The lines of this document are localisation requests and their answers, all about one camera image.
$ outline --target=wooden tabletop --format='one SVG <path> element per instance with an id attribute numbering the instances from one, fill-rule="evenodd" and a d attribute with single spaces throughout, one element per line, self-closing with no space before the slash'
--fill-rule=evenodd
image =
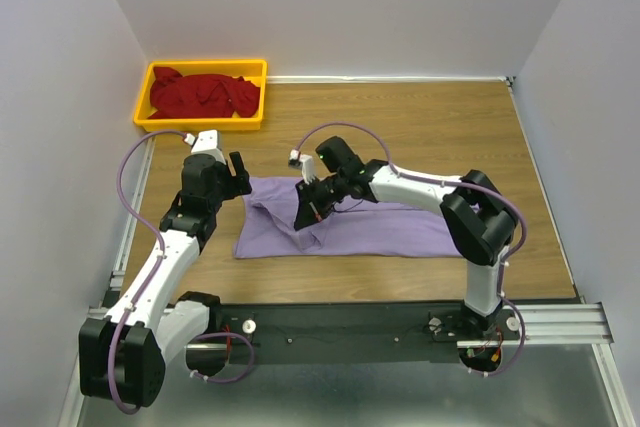
<path id="1" fill-rule="evenodd" d="M 523 211 L 525 247 L 511 259 L 505 290 L 516 298 L 573 297 L 554 228 L 507 88 L 502 82 L 268 85 L 265 121 L 257 132 L 223 133 L 225 152 L 238 150 L 251 175 L 294 176 L 289 151 L 311 128 L 331 120 L 365 125 L 388 143 L 396 164 L 442 175 L 484 171 Z M 335 127 L 314 134 L 312 154 L 331 135 L 343 136 L 366 162 L 384 158 L 366 134 Z M 158 138 L 141 213 L 154 224 L 180 189 L 187 147 Z M 218 228 L 182 279 L 186 290 L 219 295 L 223 302 L 328 302 L 440 300 L 464 297 L 465 261 L 380 256 L 297 256 L 236 260 L 232 247 L 244 221 L 242 199 L 225 202 Z M 153 245 L 138 224 L 126 270 L 130 285 Z"/>

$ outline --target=purple cloth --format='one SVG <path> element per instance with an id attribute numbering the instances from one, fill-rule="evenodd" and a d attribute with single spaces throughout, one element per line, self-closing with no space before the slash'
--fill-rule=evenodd
<path id="1" fill-rule="evenodd" d="M 347 197 L 319 224 L 293 230 L 299 177 L 251 178 L 243 197 L 245 222 L 234 248 L 238 259 L 283 255 L 377 254 L 403 257 L 454 257 L 440 216 L 403 204 L 358 202 Z"/>

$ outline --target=red cloth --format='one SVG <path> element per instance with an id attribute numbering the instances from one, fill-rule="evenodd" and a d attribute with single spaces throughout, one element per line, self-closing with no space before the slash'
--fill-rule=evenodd
<path id="1" fill-rule="evenodd" d="M 260 103 L 260 88 L 242 77 L 220 74 L 183 77 L 171 67 L 154 67 L 151 105 L 158 109 L 150 119 L 203 119 L 252 117 Z"/>

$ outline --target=wall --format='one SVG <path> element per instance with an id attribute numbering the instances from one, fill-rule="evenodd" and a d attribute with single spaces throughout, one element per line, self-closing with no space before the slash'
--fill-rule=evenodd
<path id="1" fill-rule="evenodd" d="M 562 0 L 515 84 L 576 285 L 604 303 L 636 418 L 639 33 L 639 0 Z"/>
<path id="2" fill-rule="evenodd" d="M 115 171 L 145 58 L 115 0 L 0 8 L 0 424 L 50 426 L 124 225 Z"/>
<path id="3" fill-rule="evenodd" d="M 517 73 L 559 0 L 118 0 L 149 58 L 277 75 Z"/>

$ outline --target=yellow tray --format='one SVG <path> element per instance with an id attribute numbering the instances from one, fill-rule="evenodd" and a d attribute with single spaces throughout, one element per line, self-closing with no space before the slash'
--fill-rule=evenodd
<path id="1" fill-rule="evenodd" d="M 228 118 L 207 119 L 149 119 L 156 109 L 149 102 L 149 91 L 155 80 L 154 67 L 171 67 L 182 75 L 223 74 L 231 77 L 244 77 L 260 87 L 260 105 L 253 117 L 240 117 L 234 114 Z M 267 84 L 267 62 L 265 60 L 159 60 L 151 62 L 144 77 L 142 91 L 138 97 L 133 122 L 147 132 L 162 129 L 177 129 L 185 132 L 203 130 L 258 130 L 264 117 L 264 91 Z"/>

